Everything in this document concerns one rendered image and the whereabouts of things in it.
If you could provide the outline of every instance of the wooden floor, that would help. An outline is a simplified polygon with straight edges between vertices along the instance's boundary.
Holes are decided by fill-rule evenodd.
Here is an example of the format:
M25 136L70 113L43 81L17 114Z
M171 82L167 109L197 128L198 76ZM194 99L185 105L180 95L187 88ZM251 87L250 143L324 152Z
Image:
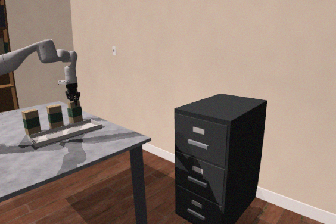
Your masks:
M175 214L175 164L147 151L148 224L189 223ZM133 224L129 151L0 203L0 224ZM255 199L236 224L318 224Z

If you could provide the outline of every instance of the wooden bookshelf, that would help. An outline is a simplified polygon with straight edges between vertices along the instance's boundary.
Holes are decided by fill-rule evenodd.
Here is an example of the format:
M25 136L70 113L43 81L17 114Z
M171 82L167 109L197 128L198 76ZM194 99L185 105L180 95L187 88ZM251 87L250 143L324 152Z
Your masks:
M6 1L0 0L0 54L11 51ZM19 109L14 73L9 72L0 76L0 112Z

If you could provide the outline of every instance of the gray robot arm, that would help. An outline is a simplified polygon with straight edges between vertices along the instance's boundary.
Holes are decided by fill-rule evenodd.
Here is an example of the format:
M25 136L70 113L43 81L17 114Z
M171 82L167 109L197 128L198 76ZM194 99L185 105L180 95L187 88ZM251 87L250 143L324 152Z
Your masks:
M76 61L77 53L75 51L56 50L52 40L43 40L25 48L18 49L3 55L0 55L0 75L7 74L16 70L22 62L34 52L38 53L39 59L43 63L53 63L57 61L71 62L64 68L66 74L66 92L67 98L74 101L77 105L80 92L77 91Z

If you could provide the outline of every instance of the baseboard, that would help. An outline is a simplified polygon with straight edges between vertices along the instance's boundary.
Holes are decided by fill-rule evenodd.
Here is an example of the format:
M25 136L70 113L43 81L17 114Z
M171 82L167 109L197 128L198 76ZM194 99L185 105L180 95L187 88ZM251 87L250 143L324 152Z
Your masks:
M148 143L144 144L142 148L145 151L148 151L154 155L157 155L163 159L166 159L167 161L175 163L175 155L168 151L162 150L161 148L155 147ZM318 222L322 222L323 224L335 224L336 223L336 214L330 213L322 209L318 209L316 207L307 205L297 200L293 200L291 198L287 198L285 196L282 196L275 192L268 191L260 187L257 188L256 197L261 200L270 202L274 205L285 208L294 213L306 216L313 220L317 220Z

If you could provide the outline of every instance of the metal tray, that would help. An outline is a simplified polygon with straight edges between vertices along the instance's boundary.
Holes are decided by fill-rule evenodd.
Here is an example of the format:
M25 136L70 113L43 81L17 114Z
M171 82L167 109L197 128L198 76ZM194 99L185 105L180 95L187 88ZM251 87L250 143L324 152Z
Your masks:
M82 122L65 125L55 129L45 130L28 136L34 147L40 147L53 142L62 141L67 138L81 135L90 131L102 128L102 124L95 120L88 119Z

